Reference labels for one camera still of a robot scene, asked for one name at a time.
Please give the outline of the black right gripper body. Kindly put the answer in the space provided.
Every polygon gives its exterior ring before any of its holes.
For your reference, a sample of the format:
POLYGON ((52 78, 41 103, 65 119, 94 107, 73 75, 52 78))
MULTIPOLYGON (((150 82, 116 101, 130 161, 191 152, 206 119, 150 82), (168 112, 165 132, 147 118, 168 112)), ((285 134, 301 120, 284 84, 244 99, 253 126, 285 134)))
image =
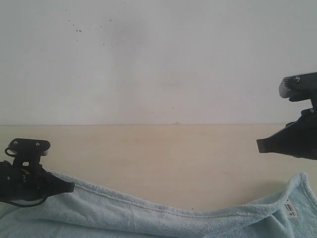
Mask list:
POLYGON ((317 159, 317 111, 301 111, 297 121, 288 123, 268 138, 258 139, 260 153, 277 153, 296 158, 317 159))

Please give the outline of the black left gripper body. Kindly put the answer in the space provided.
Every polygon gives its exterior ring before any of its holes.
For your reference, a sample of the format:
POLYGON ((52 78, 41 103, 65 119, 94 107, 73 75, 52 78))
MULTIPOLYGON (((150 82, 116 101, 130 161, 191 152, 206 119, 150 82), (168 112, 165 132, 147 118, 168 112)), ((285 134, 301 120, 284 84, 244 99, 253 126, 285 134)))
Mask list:
POLYGON ((71 193, 75 184, 47 172, 42 166, 11 165, 8 161, 0 164, 0 200, 13 202, 17 200, 36 201, 50 196, 71 193))

